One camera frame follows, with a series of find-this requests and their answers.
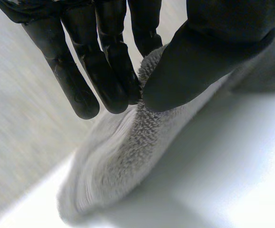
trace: black finger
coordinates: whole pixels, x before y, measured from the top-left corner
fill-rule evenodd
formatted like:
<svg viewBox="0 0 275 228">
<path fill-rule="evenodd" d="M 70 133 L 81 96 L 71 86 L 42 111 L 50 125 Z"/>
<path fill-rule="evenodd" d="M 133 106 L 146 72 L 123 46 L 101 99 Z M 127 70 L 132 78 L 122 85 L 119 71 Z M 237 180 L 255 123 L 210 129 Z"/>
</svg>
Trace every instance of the black finger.
<svg viewBox="0 0 275 228">
<path fill-rule="evenodd" d="M 96 116 L 99 103 L 72 58 L 60 19 L 40 19 L 23 28 L 42 51 L 75 113 L 82 119 Z"/>
<path fill-rule="evenodd" d="M 145 106 L 162 112 L 190 102 L 239 64 L 259 54 L 274 36 L 272 30 L 261 42 L 227 43 L 191 30 L 186 22 L 164 50 L 145 85 Z"/>
<path fill-rule="evenodd" d="M 135 44 L 143 57 L 162 46 L 157 34 L 162 0 L 128 0 Z"/>
<path fill-rule="evenodd" d="M 130 104 L 140 99 L 138 77 L 134 72 L 122 32 L 126 0 L 95 1 L 98 33 L 107 60 L 125 89 Z"/>
<path fill-rule="evenodd" d="M 111 113 L 126 110 L 128 97 L 100 50 L 97 41 L 95 9 L 83 4 L 66 10 L 61 16 L 76 53 L 96 92 Z"/>
</svg>

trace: robotic hand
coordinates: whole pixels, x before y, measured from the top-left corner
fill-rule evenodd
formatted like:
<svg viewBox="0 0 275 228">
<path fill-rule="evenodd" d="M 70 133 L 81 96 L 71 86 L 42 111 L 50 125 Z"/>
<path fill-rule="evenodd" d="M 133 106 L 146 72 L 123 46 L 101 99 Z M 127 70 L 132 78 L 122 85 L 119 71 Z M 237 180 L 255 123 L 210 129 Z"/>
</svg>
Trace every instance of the robotic hand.
<svg viewBox="0 0 275 228">
<path fill-rule="evenodd" d="M 156 33 L 161 0 L 128 3 L 136 46 L 146 56 L 162 46 Z M 23 24 L 79 117 L 96 116 L 99 104 L 74 63 L 61 21 L 105 107 L 117 114 L 139 100 L 122 37 L 126 0 L 0 0 L 0 8 Z M 275 37 L 274 27 L 275 0 L 187 0 L 187 21 L 143 89 L 145 106 L 162 112 L 191 101 L 262 52 Z"/>
<path fill-rule="evenodd" d="M 146 56 L 162 46 L 156 33 L 161 0 L 128 0 L 128 3 L 136 46 Z M 126 0 L 0 0 L 0 9 L 12 21 L 21 23 L 42 51 L 80 118 L 96 116 L 99 103 L 73 60 L 61 23 L 97 94 L 111 113 L 121 113 L 128 104 L 136 104 L 140 99 L 138 78 L 122 35 Z"/>
</svg>

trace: gray towel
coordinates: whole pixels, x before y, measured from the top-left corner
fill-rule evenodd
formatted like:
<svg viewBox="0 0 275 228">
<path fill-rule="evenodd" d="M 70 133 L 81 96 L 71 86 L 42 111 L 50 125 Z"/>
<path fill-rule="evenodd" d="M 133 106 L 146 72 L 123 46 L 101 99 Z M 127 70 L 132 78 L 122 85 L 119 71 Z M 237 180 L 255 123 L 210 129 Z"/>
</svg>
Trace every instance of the gray towel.
<svg viewBox="0 0 275 228">
<path fill-rule="evenodd" d="M 146 57 L 139 69 L 144 86 L 164 50 Z M 59 214 L 76 222 L 97 208 L 117 202 L 149 174 L 179 131 L 226 81 L 212 84 L 190 103 L 154 113 L 143 102 L 124 113 L 105 112 L 76 152 L 72 170 L 58 195 Z"/>
</svg>

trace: gray floor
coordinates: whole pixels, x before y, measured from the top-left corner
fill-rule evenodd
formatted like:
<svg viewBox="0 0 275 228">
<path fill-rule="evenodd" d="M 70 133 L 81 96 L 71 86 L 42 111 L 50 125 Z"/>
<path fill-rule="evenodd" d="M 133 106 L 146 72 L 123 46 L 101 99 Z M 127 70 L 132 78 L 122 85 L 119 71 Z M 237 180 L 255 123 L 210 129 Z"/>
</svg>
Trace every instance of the gray floor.
<svg viewBox="0 0 275 228">
<path fill-rule="evenodd" d="M 186 20 L 185 2 L 163 0 L 158 31 L 164 43 Z M 137 69 L 142 57 L 129 14 L 124 38 Z M 70 154 L 92 125 L 75 116 L 55 80 L 21 26 L 0 11 L 0 212 Z"/>
</svg>

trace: white table surface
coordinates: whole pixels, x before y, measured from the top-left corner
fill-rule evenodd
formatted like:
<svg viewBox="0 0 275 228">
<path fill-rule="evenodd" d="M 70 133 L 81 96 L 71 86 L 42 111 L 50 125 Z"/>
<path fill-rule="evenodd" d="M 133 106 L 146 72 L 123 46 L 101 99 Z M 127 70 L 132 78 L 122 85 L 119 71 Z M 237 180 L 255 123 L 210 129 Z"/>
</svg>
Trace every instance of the white table surface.
<svg viewBox="0 0 275 228">
<path fill-rule="evenodd" d="M 55 200 L 69 160 L 3 214 L 0 228 L 69 228 Z M 141 186 L 76 227 L 275 227 L 275 95 L 214 99 Z"/>
</svg>

